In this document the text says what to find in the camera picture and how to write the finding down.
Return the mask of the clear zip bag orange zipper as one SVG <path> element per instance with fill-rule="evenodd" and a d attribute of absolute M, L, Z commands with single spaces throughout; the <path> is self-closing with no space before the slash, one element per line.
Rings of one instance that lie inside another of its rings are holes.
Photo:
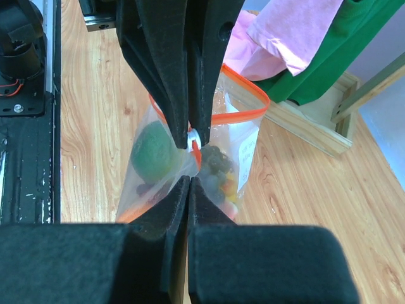
<path fill-rule="evenodd" d="M 203 191 L 234 219 L 249 179 L 259 127 L 270 99 L 256 85 L 222 65 L 213 98 L 209 142 L 189 131 L 178 149 L 157 103 L 150 100 L 138 126 L 121 193 L 117 222 L 131 222 L 161 201 L 183 175 L 200 179 Z"/>

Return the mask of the green yellow mango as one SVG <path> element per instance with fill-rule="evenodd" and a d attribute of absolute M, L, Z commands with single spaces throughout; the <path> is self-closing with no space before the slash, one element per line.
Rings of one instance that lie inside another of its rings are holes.
<path fill-rule="evenodd" d="M 163 124 L 155 120 L 137 137 L 130 161 L 146 184 L 156 184 L 180 163 L 180 152 Z"/>

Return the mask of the black grape bunch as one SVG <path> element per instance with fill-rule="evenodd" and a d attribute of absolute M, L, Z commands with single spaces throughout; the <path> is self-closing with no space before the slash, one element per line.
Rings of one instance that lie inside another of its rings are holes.
<path fill-rule="evenodd" d="M 235 175 L 233 162 L 221 151 L 218 146 L 205 145 L 201 149 L 202 163 L 197 174 L 207 197 L 216 205 L 225 201 L 225 194 L 221 190 L 226 175 L 231 172 Z"/>

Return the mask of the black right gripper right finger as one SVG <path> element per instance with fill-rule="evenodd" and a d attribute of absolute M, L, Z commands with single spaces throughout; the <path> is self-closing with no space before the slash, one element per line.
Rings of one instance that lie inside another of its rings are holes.
<path fill-rule="evenodd" d="M 189 189 L 189 296 L 193 303 L 359 303 L 334 234 L 313 225 L 238 225 L 201 181 Z"/>

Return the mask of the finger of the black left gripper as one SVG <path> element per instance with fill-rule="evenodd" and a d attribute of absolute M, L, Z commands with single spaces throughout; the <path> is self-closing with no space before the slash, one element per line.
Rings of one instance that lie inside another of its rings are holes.
<path fill-rule="evenodd" d="M 243 4 L 238 0 L 187 2 L 188 115 L 202 145 L 209 143 L 213 96 L 225 50 Z"/>
<path fill-rule="evenodd" d="M 186 1 L 118 1 L 123 56 L 163 112 L 178 148 L 187 146 Z"/>

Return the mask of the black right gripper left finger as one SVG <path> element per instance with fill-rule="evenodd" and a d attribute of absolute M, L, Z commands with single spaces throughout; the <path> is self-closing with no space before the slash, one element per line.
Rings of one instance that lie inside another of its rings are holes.
<path fill-rule="evenodd" d="M 181 303 L 189 183 L 128 224 L 2 226 L 1 302 Z"/>

